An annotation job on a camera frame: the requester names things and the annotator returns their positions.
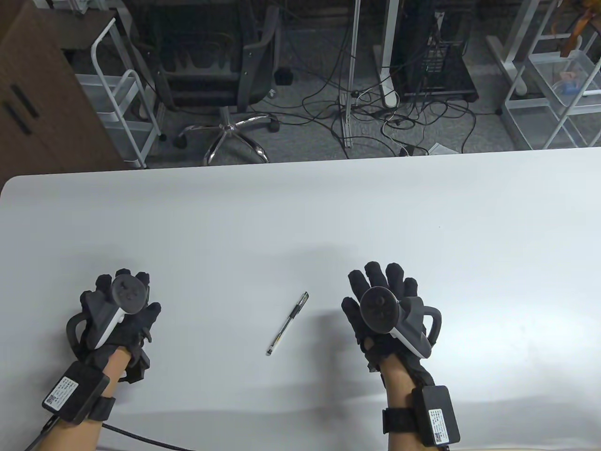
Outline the person's left hand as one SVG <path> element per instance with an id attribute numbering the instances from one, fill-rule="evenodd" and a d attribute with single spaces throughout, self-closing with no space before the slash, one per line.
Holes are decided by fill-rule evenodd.
<path id="1" fill-rule="evenodd" d="M 132 275 L 129 269 L 103 274 L 96 279 L 96 288 L 80 296 L 85 328 L 74 349 L 77 359 L 103 369 L 118 348 L 130 355 L 120 382 L 133 384 L 144 378 L 150 359 L 144 344 L 150 343 L 150 329 L 161 313 L 158 302 L 150 303 L 150 276 L 146 272 Z"/>

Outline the person's right hand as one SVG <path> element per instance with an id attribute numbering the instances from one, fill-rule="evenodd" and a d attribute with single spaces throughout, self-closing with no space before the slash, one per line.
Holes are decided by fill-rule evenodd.
<path id="1" fill-rule="evenodd" d="M 345 297 L 341 308 L 355 334 L 359 348 L 369 363 L 370 372 L 384 372 L 384 360 L 391 357 L 401 363 L 416 386 L 434 385 L 431 374 L 421 365 L 420 359 L 400 340 L 389 333 L 378 334 L 370 329 L 362 318 L 359 301 L 363 294 L 376 286 L 389 289 L 397 299 L 418 295 L 416 279 L 406 277 L 403 268 L 390 263 L 383 272 L 378 262 L 369 262 L 364 271 L 354 269 L 348 274 L 354 297 Z"/>

